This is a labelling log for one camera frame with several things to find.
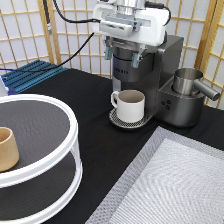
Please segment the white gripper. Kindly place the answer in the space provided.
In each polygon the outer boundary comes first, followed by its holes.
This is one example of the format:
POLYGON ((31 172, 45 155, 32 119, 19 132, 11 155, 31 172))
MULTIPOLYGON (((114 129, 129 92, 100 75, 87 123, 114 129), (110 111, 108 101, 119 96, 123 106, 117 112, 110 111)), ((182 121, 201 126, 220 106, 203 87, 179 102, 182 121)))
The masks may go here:
MULTIPOLYGON (((97 20, 92 29, 97 34, 105 35, 105 60, 110 60, 113 54, 111 38, 121 39, 157 47, 163 43, 166 29, 166 9, 162 4, 156 3, 98 3, 93 10, 93 18, 97 20), (104 12, 113 14, 133 15, 142 22, 138 32, 130 37, 110 36, 99 30, 99 24, 104 12)), ((131 66, 137 68, 144 59, 147 48, 140 47, 132 54, 131 66)))

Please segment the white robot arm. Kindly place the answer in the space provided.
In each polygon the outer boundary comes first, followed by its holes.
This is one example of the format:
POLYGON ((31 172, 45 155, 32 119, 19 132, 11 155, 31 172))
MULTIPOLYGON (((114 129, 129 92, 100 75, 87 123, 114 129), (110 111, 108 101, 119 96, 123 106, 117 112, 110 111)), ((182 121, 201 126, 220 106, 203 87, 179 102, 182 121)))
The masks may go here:
POLYGON ((163 4, 146 0, 100 1, 93 10, 96 34, 104 35, 105 59, 115 48, 132 51, 131 66, 137 68, 144 52, 156 53, 164 42, 171 13, 163 4))

